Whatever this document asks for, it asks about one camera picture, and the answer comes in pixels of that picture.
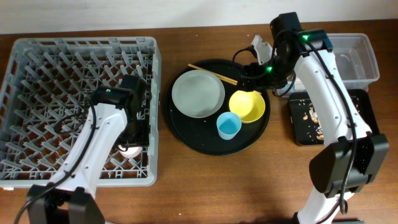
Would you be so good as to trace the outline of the pink cup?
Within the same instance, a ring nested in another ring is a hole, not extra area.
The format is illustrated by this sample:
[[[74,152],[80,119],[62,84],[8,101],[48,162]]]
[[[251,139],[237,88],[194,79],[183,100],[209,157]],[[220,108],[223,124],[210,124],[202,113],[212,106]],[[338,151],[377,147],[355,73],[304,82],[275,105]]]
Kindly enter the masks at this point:
[[[142,152],[142,147],[140,146],[128,147],[127,149],[124,150],[120,149],[119,151],[121,155],[126,158],[135,158]]]

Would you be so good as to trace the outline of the yellow bowl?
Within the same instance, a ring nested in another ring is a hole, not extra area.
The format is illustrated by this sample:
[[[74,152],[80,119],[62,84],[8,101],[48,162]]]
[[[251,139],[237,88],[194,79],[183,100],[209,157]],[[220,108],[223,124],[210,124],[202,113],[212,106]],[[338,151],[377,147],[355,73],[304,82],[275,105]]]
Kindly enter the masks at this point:
[[[242,123],[259,120],[266,110],[265,99],[258,91],[234,92],[229,99],[229,110],[241,119]]]

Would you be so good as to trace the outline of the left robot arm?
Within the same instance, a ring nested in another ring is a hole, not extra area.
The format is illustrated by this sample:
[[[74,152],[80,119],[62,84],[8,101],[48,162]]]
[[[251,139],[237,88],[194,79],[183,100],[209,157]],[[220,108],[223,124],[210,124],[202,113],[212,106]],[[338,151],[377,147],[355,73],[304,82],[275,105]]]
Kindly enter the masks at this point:
[[[143,78],[125,75],[119,86],[101,85],[85,98],[76,142],[48,184],[30,188],[15,223],[24,212],[31,223],[105,223],[95,202],[101,171],[113,148],[136,157],[149,145],[147,127],[137,117],[151,97],[149,87]]]

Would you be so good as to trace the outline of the wooden chopstick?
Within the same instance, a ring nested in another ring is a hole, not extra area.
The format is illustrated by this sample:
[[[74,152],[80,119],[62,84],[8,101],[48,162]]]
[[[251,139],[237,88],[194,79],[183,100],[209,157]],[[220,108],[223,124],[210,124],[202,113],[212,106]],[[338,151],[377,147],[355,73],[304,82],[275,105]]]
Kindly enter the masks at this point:
[[[202,70],[202,71],[210,72],[210,73],[212,73],[213,75],[215,75],[216,77],[218,77],[221,81],[224,81],[224,82],[226,82],[226,83],[229,83],[229,84],[232,84],[232,85],[237,85],[237,84],[238,84],[238,82],[237,82],[236,80],[233,80],[232,78],[228,78],[228,77],[225,77],[225,76],[220,75],[220,74],[218,74],[218,73],[215,73],[215,72],[211,72],[211,71],[209,71],[209,70],[206,70],[206,69],[204,69],[204,68],[197,67],[196,65],[193,65],[193,64],[190,64],[190,63],[189,63],[188,66],[189,66],[190,68],[194,68],[194,69],[197,69],[197,70]]]

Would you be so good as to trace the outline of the blue cup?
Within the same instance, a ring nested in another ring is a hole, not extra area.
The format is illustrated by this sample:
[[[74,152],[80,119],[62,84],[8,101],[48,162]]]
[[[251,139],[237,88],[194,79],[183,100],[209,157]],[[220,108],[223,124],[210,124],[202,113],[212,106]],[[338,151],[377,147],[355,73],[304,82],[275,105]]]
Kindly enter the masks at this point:
[[[231,140],[239,133],[242,122],[237,114],[225,112],[218,116],[216,127],[221,139]]]

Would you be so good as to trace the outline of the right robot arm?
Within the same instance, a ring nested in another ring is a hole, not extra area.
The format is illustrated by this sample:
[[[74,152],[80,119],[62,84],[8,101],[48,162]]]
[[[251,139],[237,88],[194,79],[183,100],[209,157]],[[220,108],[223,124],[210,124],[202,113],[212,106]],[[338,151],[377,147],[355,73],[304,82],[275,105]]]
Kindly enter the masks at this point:
[[[333,46],[322,29],[304,30],[288,12],[271,21],[274,40],[264,49],[255,40],[256,61],[240,68],[244,89],[280,89],[293,75],[302,81],[320,121],[324,150],[309,163],[313,189],[294,223],[331,223],[348,211],[348,199],[376,178],[389,150],[385,135],[362,119],[337,69]]]

